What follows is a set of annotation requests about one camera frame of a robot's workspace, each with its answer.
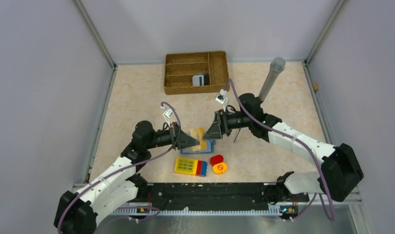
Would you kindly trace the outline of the gold credit card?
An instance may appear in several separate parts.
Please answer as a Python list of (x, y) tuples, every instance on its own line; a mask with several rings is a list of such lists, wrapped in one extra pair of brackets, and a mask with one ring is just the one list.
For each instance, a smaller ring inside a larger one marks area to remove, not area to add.
[(198, 139), (200, 141), (200, 145), (192, 147), (193, 152), (207, 150), (207, 142), (202, 139), (204, 133), (205, 133), (205, 130), (203, 127), (190, 129), (190, 135), (193, 138)]

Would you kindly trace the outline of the white credit card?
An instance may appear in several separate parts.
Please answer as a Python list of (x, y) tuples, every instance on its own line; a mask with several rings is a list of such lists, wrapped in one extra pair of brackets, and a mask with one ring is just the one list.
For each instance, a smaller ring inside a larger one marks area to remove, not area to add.
[(205, 75), (194, 75), (192, 77), (192, 85), (196, 86), (203, 86), (205, 82)]

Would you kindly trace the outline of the blue leather card holder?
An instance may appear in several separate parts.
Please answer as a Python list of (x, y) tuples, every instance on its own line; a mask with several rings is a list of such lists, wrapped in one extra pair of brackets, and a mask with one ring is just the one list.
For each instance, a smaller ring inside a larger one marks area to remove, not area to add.
[(198, 145), (194, 147), (184, 148), (180, 150), (180, 153), (184, 155), (211, 154), (215, 151), (215, 145), (215, 140), (206, 140), (203, 146)]

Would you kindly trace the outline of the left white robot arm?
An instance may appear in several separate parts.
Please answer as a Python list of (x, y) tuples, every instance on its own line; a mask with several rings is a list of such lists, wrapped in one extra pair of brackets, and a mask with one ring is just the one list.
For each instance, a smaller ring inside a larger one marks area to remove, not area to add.
[(173, 122), (163, 130), (154, 130), (151, 122), (140, 121), (131, 142), (112, 165), (92, 182), (76, 192), (66, 191), (59, 200), (54, 226), (60, 234), (92, 234), (114, 210), (128, 201), (147, 196), (147, 181), (138, 174), (151, 160), (150, 149), (170, 146), (183, 149), (199, 141)]

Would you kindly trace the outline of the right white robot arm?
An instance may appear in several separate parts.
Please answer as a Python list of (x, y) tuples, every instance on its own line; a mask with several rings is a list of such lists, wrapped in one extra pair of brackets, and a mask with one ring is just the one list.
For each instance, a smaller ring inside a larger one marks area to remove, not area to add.
[(214, 121), (203, 135), (204, 140), (218, 140), (229, 136), (234, 129), (247, 128), (253, 136), (279, 145), (302, 157), (314, 166), (316, 172), (288, 172), (276, 188), (283, 201), (299, 193), (329, 194), (331, 200), (343, 202), (364, 178), (363, 171), (351, 146), (335, 146), (313, 139), (261, 108), (259, 98), (252, 93), (239, 96), (240, 110), (227, 110), (226, 91), (221, 90), (215, 100), (223, 109), (215, 111)]

